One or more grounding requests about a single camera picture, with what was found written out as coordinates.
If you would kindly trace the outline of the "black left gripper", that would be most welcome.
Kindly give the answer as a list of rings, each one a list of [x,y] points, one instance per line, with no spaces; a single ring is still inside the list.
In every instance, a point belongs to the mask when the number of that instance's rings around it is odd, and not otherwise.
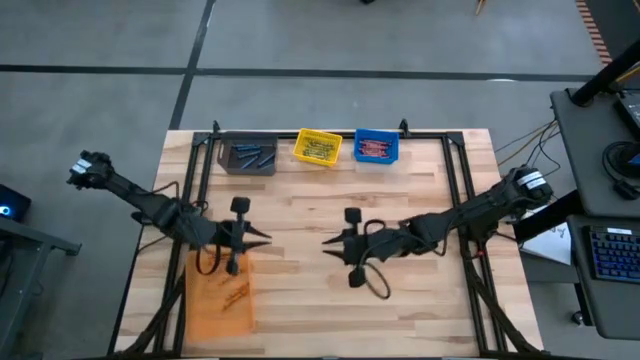
[[[202,225],[202,249],[218,245],[229,248],[227,273],[237,276],[240,273],[243,257],[254,248],[270,245],[270,241],[243,242],[245,233],[270,239],[271,236],[256,229],[245,215],[250,209],[251,200],[247,197],[234,197],[230,210],[236,214],[235,220],[222,222],[205,221]]]

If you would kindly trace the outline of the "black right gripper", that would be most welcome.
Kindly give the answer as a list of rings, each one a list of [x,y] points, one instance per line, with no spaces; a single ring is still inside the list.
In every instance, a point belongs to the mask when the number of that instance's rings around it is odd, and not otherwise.
[[[344,253],[337,250],[324,250],[324,253],[352,267],[348,274],[350,288],[358,288],[366,283],[365,270],[360,264],[363,260],[376,258],[385,262],[393,256],[405,256],[416,247],[416,241],[404,229],[383,228],[368,235],[359,234],[359,224],[362,222],[360,208],[345,208],[344,219],[349,226],[339,235],[324,241],[323,245],[344,244]]]

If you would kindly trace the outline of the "dark grey plastic bin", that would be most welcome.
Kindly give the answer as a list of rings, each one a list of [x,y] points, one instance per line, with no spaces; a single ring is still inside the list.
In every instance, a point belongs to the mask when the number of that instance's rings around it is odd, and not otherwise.
[[[229,175],[242,176],[273,176],[276,172],[276,159],[278,152],[278,138],[272,133],[265,132],[228,132],[221,135],[220,149],[218,151],[218,164]],[[261,146],[262,151],[258,160],[249,168],[241,169],[252,157],[237,159],[238,154],[247,152],[236,152],[233,145],[236,144],[256,144]],[[276,157],[267,166],[258,168],[258,164],[272,153]]]

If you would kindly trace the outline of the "orange translucent plastic bin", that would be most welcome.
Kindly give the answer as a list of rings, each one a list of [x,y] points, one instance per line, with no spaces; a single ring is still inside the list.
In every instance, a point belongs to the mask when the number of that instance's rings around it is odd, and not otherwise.
[[[189,251],[186,258],[186,343],[193,345],[213,341],[219,337],[243,336],[255,327],[253,274],[249,255],[243,257],[240,275],[242,282],[235,286],[219,286],[229,276],[225,270],[229,251],[223,250],[219,268],[210,275],[201,274],[197,268],[197,252]],[[250,284],[246,298],[227,311],[222,310],[227,295],[234,289]]]

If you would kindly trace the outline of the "blue plastic basket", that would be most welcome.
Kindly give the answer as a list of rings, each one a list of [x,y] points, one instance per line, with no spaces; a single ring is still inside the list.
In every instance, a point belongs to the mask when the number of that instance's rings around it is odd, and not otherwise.
[[[390,155],[390,158],[381,159],[381,158],[372,158],[372,157],[362,157],[361,153],[359,152],[359,148],[361,147],[360,140],[364,140],[364,139],[392,142],[393,143],[391,145],[392,147],[388,149],[388,154]],[[399,157],[399,140],[400,140],[400,137],[397,132],[359,128],[355,131],[355,135],[354,135],[354,157],[358,162],[391,165],[395,161],[397,161]]]

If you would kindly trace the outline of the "yellow plastic basket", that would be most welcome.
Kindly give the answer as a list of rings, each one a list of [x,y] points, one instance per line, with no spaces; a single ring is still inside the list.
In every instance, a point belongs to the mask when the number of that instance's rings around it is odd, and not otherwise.
[[[327,142],[334,145],[334,149],[331,150],[332,157],[329,161],[323,164],[311,163],[320,166],[332,167],[336,164],[340,154],[343,137],[334,133],[329,133],[320,130],[302,128],[297,136],[296,143],[293,150],[293,155],[298,159],[303,155],[303,149],[309,141]]]

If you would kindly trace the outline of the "grey metal stand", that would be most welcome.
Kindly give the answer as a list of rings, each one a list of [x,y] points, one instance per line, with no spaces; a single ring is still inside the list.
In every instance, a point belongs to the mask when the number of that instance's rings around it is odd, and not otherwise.
[[[0,218],[0,270],[7,270],[0,274],[0,360],[10,358],[36,283],[54,249],[76,256],[81,244]]]

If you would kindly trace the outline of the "white paper sheet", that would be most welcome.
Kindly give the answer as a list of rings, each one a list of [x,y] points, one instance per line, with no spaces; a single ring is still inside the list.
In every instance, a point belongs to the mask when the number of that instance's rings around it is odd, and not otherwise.
[[[525,241],[520,249],[530,255],[572,265],[572,239],[566,222]]]

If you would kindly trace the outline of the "thick black pole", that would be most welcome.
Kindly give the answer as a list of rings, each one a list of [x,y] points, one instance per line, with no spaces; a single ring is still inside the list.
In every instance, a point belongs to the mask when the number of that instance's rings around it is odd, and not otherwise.
[[[566,221],[569,215],[584,213],[582,201],[577,190],[559,198],[542,210],[519,221],[513,226],[518,243],[526,242],[539,234]]]
[[[638,71],[640,71],[640,38],[586,84],[571,93],[570,100],[577,106],[585,106],[597,94],[609,89],[612,84],[624,81]]]

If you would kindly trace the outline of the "dark device with blue light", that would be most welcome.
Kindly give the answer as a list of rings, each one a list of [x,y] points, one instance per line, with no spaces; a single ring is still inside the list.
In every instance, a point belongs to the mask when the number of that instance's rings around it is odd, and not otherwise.
[[[0,217],[22,222],[31,202],[29,197],[0,184]]]

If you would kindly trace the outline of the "grey desk top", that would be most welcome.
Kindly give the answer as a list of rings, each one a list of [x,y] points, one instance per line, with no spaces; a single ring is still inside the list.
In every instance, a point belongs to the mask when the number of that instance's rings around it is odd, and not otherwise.
[[[619,196],[601,162],[609,144],[634,139],[614,109],[617,97],[600,94],[581,107],[563,90],[551,93],[550,100],[584,211],[592,216],[640,218],[640,199]]]

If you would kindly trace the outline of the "backlit black keyboard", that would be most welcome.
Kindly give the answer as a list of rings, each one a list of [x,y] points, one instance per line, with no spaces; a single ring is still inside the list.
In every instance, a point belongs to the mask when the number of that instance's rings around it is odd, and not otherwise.
[[[640,230],[589,226],[594,279],[640,284]]]

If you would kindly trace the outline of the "grey keyboard shelf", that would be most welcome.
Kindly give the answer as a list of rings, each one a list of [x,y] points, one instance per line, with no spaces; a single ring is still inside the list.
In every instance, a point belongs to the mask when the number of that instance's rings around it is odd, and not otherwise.
[[[640,284],[604,281],[592,276],[589,226],[640,230],[640,223],[614,218],[571,215],[567,226],[581,289],[581,311],[587,325],[607,339],[640,341]]]

